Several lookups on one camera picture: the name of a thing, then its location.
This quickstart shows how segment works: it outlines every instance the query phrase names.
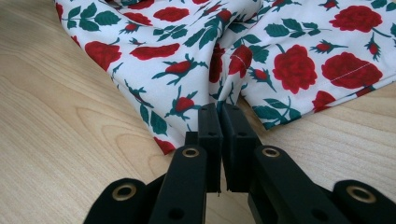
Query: clamp jaw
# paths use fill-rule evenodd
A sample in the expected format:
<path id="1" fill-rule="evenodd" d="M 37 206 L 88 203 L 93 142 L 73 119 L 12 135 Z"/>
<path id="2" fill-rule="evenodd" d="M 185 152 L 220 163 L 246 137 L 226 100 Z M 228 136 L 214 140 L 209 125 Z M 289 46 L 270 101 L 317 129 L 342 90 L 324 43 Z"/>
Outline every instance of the clamp jaw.
<path id="1" fill-rule="evenodd" d="M 85 223 L 205 223 L 206 194 L 220 193 L 221 159 L 227 190 L 248 193 L 256 223 L 396 223 L 396 204 L 364 183 L 340 181 L 332 192 L 314 184 L 284 150 L 261 144 L 237 106 L 202 106 L 198 122 L 165 175 L 147 185 L 113 182 Z"/>

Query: wooden table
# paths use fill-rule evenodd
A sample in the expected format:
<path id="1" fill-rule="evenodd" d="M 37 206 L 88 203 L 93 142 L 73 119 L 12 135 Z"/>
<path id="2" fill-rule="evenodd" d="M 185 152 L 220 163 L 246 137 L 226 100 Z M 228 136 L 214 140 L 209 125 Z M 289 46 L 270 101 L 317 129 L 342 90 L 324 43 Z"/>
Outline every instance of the wooden table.
<path id="1" fill-rule="evenodd" d="M 396 201 L 396 84 L 271 131 L 240 105 L 317 184 L 353 178 Z M 50 0 L 0 0 L 0 152 L 0 223 L 81 223 L 110 182 L 148 183 L 172 158 Z M 206 223 L 253 222 L 246 194 L 208 195 Z"/>

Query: fabric fold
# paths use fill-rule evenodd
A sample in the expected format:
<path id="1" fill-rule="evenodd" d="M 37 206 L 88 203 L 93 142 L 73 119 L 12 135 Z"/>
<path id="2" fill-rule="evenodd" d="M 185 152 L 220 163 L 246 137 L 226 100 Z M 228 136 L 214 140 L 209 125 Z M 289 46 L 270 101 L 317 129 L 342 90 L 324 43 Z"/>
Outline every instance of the fabric fold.
<path id="1" fill-rule="evenodd" d="M 392 2 L 55 4 L 66 32 L 109 73 L 165 154 L 197 130 L 201 105 L 236 104 L 242 94 L 268 129 L 396 78 Z"/>

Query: brass grommet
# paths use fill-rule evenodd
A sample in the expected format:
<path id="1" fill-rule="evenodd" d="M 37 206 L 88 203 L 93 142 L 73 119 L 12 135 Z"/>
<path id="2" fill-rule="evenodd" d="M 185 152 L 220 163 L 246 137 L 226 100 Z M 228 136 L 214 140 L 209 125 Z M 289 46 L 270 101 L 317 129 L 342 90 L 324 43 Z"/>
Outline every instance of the brass grommet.
<path id="1" fill-rule="evenodd" d="M 199 151 L 195 148 L 189 147 L 183 150 L 182 152 L 183 156 L 187 158 L 194 158 L 199 155 Z"/>
<path id="2" fill-rule="evenodd" d="M 129 190 L 128 193 L 121 193 L 122 190 Z M 116 201 L 125 201 L 128 200 L 132 197 L 134 197 L 134 195 L 137 192 L 137 188 L 134 184 L 132 183 L 126 183 L 123 185 L 118 186 L 116 189 L 113 190 L 113 199 Z"/>
<path id="3" fill-rule="evenodd" d="M 348 186 L 346 188 L 346 192 L 355 200 L 358 200 L 362 203 L 375 203 L 376 197 L 375 195 L 367 189 L 364 189 L 359 186 Z"/>
<path id="4" fill-rule="evenodd" d="M 270 147 L 266 147 L 265 149 L 262 150 L 262 155 L 266 156 L 266 157 L 278 157 L 280 156 L 280 153 L 278 150 L 274 149 L 274 148 L 270 148 Z"/>

